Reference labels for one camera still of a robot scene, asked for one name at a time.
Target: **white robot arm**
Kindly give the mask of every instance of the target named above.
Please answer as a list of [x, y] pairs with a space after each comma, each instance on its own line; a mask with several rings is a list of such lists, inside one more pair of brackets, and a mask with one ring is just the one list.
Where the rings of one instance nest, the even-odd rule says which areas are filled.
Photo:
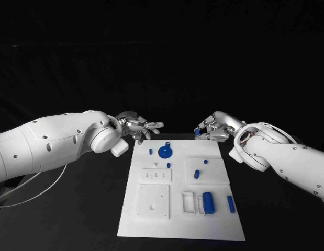
[[135, 112], [118, 117], [101, 111], [66, 113], [40, 118], [0, 133], [0, 182], [56, 169], [75, 162], [91, 151], [108, 150], [119, 157], [128, 150], [122, 136], [131, 134], [144, 142], [148, 129], [156, 134], [164, 123], [148, 123]]
[[274, 125], [247, 124], [218, 111], [196, 128], [196, 139], [225, 142], [231, 135], [235, 136], [231, 156], [238, 162], [260, 171], [271, 166], [287, 181], [324, 199], [324, 152], [297, 144]]

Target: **white platform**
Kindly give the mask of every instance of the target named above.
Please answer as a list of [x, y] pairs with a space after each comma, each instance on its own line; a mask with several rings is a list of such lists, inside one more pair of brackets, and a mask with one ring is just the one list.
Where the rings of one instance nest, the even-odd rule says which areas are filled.
[[[170, 141], [174, 154], [171, 158], [163, 159], [158, 156], [158, 149]], [[200, 158], [222, 159], [218, 142], [196, 140], [145, 140], [143, 145], [135, 144], [134, 158], [130, 171], [125, 203], [122, 217], [119, 223], [118, 236], [127, 237], [157, 237], [157, 238], [187, 238], [187, 239], [223, 239], [234, 241], [245, 241], [242, 223], [236, 213], [231, 213], [228, 196], [234, 195], [229, 182], [222, 185], [192, 185], [187, 178], [187, 159]], [[153, 164], [158, 163], [157, 169], [170, 169], [173, 181], [145, 181], [141, 178], [143, 169], [151, 169]], [[166, 207], [166, 197], [156, 199], [151, 205], [150, 200], [141, 202], [141, 185], [164, 185], [169, 187], [169, 217], [151, 217], [148, 207], [154, 210]], [[196, 214], [184, 214], [183, 209], [183, 193], [195, 193]], [[205, 192], [212, 192], [215, 201], [215, 214], [200, 215], [199, 199]], [[147, 217], [140, 217], [138, 212], [144, 208]]]

